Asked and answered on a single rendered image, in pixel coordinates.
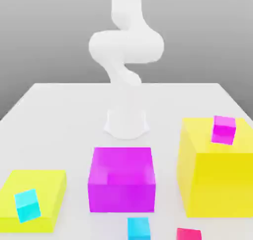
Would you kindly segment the large magenta box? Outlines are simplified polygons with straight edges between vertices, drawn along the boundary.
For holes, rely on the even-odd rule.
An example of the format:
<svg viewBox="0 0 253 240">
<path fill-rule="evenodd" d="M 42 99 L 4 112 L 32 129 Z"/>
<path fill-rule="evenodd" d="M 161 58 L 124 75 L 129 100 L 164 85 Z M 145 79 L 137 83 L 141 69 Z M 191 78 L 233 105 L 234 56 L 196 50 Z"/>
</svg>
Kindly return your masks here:
<svg viewBox="0 0 253 240">
<path fill-rule="evenodd" d="M 94 148 L 87 190 L 91 212 L 154 212 L 151 148 Z"/>
</svg>

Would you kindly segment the small cyan cube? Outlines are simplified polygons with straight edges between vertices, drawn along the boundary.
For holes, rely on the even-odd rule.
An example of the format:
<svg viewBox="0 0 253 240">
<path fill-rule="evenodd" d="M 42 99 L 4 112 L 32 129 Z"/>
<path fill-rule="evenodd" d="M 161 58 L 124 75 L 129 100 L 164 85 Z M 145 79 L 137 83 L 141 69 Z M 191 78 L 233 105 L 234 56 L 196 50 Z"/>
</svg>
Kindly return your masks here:
<svg viewBox="0 0 253 240">
<path fill-rule="evenodd" d="M 34 220 L 41 216 L 36 189 L 17 193 L 14 195 L 14 199 L 20 223 Z"/>
</svg>

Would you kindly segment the small red cube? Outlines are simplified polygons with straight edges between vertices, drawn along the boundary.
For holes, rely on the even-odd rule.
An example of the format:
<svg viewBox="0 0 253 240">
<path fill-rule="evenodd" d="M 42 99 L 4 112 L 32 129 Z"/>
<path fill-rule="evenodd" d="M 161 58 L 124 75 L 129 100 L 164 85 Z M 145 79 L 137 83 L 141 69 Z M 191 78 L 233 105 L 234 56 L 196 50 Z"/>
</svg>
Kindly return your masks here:
<svg viewBox="0 0 253 240">
<path fill-rule="evenodd" d="M 176 240 L 202 240 L 200 230 L 177 228 Z"/>
</svg>

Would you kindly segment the large lime yellow box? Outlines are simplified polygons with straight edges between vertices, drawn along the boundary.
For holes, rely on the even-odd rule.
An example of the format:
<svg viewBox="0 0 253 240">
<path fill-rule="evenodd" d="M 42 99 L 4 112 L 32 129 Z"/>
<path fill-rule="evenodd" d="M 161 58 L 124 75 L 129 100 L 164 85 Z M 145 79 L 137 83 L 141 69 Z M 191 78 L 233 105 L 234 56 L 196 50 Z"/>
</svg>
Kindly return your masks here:
<svg viewBox="0 0 253 240">
<path fill-rule="evenodd" d="M 13 170 L 0 189 L 0 233 L 52 233 L 66 191 L 64 170 Z M 14 195 L 36 189 L 41 216 L 20 223 Z"/>
</svg>

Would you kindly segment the small blue cube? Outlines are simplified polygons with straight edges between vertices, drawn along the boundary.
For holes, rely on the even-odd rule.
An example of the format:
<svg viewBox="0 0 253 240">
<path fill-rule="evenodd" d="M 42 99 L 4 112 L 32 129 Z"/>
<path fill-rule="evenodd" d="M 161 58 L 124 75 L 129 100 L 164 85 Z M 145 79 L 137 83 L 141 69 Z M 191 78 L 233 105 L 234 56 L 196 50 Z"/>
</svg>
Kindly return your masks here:
<svg viewBox="0 0 253 240">
<path fill-rule="evenodd" d="M 127 240 L 151 240 L 148 217 L 129 217 L 127 219 Z"/>
</svg>

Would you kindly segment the small magenta cube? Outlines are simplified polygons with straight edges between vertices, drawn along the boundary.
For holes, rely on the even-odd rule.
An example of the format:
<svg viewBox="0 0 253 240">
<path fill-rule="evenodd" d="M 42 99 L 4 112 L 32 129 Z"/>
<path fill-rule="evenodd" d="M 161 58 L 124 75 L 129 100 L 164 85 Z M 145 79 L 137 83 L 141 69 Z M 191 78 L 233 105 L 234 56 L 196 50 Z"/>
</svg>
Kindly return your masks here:
<svg viewBox="0 0 253 240">
<path fill-rule="evenodd" d="M 214 116 L 211 141 L 233 145 L 236 133 L 236 120 L 232 117 Z"/>
</svg>

